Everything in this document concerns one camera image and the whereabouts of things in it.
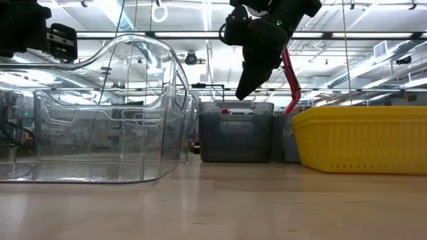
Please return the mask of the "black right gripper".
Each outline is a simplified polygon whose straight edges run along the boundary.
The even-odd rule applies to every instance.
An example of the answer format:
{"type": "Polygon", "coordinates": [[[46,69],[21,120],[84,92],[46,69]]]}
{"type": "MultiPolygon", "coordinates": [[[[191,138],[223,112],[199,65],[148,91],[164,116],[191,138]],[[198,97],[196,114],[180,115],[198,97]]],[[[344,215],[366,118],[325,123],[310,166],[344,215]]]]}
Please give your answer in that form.
{"type": "Polygon", "coordinates": [[[236,97],[244,99],[270,79],[284,45],[302,20],[302,0],[230,0],[233,11],[220,27],[226,45],[243,47],[242,74],[236,97]]]}

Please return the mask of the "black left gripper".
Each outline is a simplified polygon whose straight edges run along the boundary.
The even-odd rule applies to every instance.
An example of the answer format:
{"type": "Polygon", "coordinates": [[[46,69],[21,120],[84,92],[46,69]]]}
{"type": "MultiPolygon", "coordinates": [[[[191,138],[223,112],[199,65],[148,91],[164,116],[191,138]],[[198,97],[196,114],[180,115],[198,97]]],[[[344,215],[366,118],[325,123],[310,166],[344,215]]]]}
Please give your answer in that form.
{"type": "Polygon", "coordinates": [[[37,0],[0,0],[0,57],[34,49],[66,62],[76,60],[76,30],[60,23],[48,27],[51,17],[50,8],[37,0]]]}

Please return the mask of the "red desk lamp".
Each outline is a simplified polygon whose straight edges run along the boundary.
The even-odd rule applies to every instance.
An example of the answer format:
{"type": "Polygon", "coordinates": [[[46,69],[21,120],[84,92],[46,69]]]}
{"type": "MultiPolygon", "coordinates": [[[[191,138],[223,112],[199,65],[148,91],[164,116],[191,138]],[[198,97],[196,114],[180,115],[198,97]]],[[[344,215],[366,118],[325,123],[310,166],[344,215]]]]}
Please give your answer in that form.
{"type": "Polygon", "coordinates": [[[285,48],[284,52],[282,53],[282,61],[284,64],[282,69],[289,83],[291,96],[292,96],[292,100],[290,101],[288,106],[285,108],[284,113],[291,113],[302,96],[301,87],[294,73],[289,51],[287,48],[285,48]]]}

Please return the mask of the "translucent grey storage bin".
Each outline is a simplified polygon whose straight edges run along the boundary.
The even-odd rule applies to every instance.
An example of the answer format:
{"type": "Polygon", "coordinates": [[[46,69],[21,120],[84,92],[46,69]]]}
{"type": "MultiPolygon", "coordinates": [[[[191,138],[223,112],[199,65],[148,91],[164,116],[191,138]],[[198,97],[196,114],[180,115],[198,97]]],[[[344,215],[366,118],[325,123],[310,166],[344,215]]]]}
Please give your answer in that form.
{"type": "Polygon", "coordinates": [[[292,118],[295,115],[295,113],[281,113],[274,117],[272,161],[301,163],[292,125],[292,118]]]}
{"type": "Polygon", "coordinates": [[[201,160],[266,163],[270,160],[273,128],[273,103],[202,102],[198,121],[201,160]]]}

